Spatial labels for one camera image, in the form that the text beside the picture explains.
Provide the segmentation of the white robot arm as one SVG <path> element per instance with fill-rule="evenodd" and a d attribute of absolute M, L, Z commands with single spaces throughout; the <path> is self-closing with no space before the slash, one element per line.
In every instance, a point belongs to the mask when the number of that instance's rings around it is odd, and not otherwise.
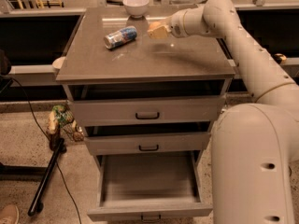
<path fill-rule="evenodd" d="M 253 98 L 224 111 L 212 130 L 214 224 L 295 224 L 289 165 L 299 160 L 299 86 L 245 30 L 231 0 L 181 10 L 148 35 L 222 39 Z"/>

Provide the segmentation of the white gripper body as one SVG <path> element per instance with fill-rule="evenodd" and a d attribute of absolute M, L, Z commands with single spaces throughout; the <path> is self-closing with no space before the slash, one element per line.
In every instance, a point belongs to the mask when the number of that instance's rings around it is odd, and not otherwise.
<path fill-rule="evenodd" d="M 185 31 L 184 26 L 184 17 L 186 14 L 186 10 L 181 10 L 176 12 L 175 14 L 169 16 L 167 20 L 167 25 L 170 29 L 170 33 L 174 37 L 187 37 L 187 32 Z"/>

